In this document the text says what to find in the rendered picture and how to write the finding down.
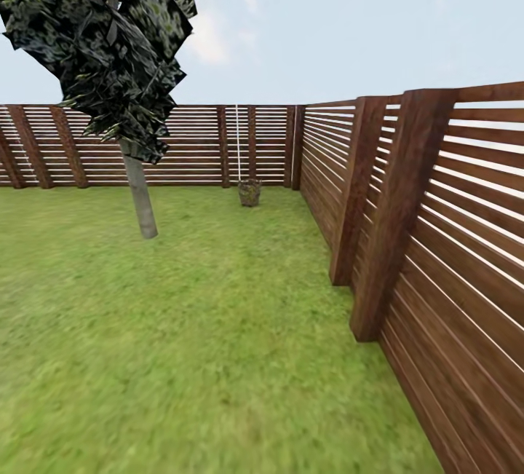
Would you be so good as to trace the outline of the wicker basket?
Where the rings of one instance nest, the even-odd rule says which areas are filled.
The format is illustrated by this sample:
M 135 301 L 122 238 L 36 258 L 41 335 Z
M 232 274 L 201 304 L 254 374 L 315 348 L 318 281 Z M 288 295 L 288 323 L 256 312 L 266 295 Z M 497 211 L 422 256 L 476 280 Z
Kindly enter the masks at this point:
M 237 179 L 239 198 L 241 199 L 240 203 L 242 206 L 254 208 L 257 205 L 259 205 L 261 184 L 262 184 L 262 180 L 259 181 L 258 179 L 256 180 L 254 180 L 253 178 L 244 179 L 244 180 Z M 252 187 L 255 187 L 255 190 L 250 190 Z M 256 199 L 255 198 L 249 199 L 247 202 L 245 202 L 245 199 L 247 196 L 249 196 L 249 193 L 247 193 L 245 196 L 242 196 L 242 193 L 245 193 L 246 190 L 250 190 L 250 193 L 255 194 Z

